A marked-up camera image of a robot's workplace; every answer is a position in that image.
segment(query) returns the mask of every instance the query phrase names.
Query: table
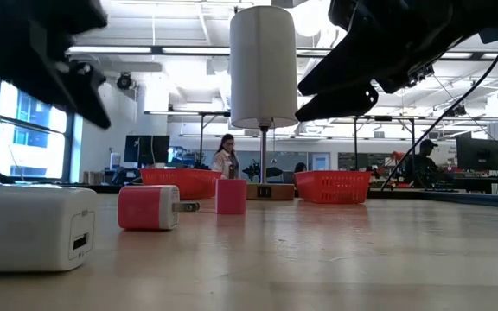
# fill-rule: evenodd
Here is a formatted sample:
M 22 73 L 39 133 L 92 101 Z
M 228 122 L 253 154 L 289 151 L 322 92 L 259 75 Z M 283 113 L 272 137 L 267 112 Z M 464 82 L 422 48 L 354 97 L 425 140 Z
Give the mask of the table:
M 204 200 L 172 232 L 123 232 L 100 194 L 95 252 L 67 273 L 0 275 L 0 310 L 498 310 L 498 208 Z

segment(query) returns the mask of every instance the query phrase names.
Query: cap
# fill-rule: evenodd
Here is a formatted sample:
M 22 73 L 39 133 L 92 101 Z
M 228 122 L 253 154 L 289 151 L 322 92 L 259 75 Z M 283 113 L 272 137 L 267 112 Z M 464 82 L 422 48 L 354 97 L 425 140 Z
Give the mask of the cap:
M 433 147 L 439 147 L 438 144 L 434 143 L 430 139 L 425 139 L 420 143 L 420 148 L 433 148 Z

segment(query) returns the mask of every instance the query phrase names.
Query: red plastic basket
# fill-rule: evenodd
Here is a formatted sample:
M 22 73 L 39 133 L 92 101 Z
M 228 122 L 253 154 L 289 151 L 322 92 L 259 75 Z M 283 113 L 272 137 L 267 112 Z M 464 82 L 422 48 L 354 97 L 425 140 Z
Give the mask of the red plastic basket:
M 144 185 L 174 185 L 180 189 L 180 200 L 214 197 L 216 180 L 222 175 L 203 169 L 140 169 Z
M 295 174 L 299 198 L 314 203 L 358 204 L 367 199 L 372 172 L 312 171 Z

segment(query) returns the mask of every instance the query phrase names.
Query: woman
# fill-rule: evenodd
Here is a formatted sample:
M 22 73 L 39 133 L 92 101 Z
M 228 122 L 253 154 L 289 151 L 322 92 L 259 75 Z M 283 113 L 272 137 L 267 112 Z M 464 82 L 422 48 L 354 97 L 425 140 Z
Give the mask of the woman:
M 307 171 L 307 166 L 303 162 L 299 162 L 295 166 L 295 169 L 293 170 L 293 173 L 301 173 L 301 172 L 306 172 L 306 171 Z
M 214 154 L 213 171 L 221 172 L 222 179 L 239 179 L 239 161 L 233 150 L 233 136 L 226 134 Z

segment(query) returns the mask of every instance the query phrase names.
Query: wooden base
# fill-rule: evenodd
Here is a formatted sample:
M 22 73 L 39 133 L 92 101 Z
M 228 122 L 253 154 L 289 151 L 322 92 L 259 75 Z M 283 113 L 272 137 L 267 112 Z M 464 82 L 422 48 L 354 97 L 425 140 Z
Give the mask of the wooden base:
M 291 184 L 247 184 L 248 200 L 293 200 L 295 187 Z

